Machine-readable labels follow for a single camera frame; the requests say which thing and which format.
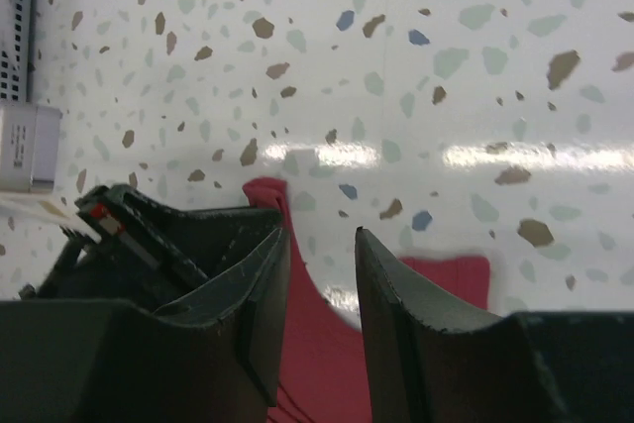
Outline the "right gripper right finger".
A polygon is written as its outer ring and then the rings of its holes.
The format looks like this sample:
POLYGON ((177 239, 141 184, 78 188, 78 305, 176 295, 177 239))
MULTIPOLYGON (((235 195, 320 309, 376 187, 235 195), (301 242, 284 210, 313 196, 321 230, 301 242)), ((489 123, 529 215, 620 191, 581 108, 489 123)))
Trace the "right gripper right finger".
POLYGON ((633 316, 479 309, 356 232, 376 422, 629 422, 633 316))

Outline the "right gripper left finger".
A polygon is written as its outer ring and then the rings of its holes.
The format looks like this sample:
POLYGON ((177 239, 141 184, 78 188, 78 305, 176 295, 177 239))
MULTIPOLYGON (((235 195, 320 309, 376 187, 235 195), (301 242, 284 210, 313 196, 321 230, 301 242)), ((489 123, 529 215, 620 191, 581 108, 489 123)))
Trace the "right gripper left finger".
POLYGON ((289 279, 275 229, 150 313, 125 300, 1 305, 5 422, 263 422, 276 404, 289 279))

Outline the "red tank top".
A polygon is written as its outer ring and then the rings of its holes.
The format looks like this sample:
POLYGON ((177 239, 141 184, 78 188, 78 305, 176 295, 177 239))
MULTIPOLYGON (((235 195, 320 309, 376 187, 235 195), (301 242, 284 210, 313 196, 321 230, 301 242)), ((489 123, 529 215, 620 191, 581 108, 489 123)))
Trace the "red tank top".
POLYGON ((258 177, 243 191, 252 206, 282 214, 290 239, 277 403, 267 421, 373 421, 363 334, 326 302, 311 278, 294 230, 286 181, 258 177))

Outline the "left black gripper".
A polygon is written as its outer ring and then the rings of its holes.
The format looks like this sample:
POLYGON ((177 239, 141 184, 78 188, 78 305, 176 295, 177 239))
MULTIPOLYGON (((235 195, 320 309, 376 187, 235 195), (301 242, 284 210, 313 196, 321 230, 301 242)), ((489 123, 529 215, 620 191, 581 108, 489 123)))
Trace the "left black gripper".
POLYGON ((275 209, 253 206, 178 210, 127 184, 98 185, 76 199, 69 228, 44 281, 22 300, 123 299, 150 311, 206 285, 256 273, 282 236, 275 209))

